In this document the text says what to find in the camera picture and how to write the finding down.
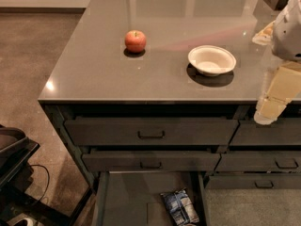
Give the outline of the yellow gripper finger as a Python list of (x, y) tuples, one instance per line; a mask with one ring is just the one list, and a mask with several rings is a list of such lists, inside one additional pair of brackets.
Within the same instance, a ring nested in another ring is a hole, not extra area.
[(256, 105), (254, 121), (260, 125), (273, 123), (300, 92), (301, 64), (293, 61), (281, 64)]
[(268, 24), (260, 32), (254, 35), (252, 41), (258, 45), (269, 45), (273, 34), (274, 22)]

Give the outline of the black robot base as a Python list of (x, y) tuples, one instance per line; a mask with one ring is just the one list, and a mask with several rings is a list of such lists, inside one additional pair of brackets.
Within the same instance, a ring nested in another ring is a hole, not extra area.
[(84, 209), (92, 191), (88, 189), (77, 203), (70, 216), (44, 204), (41, 199), (27, 195), (25, 191), (31, 183), (33, 165), (29, 158), (38, 150), (38, 142), (30, 139), (22, 130), (0, 126), (0, 213), (1, 226), (8, 226), (8, 221), (19, 214), (26, 214), (25, 219), (16, 226), (73, 226)]

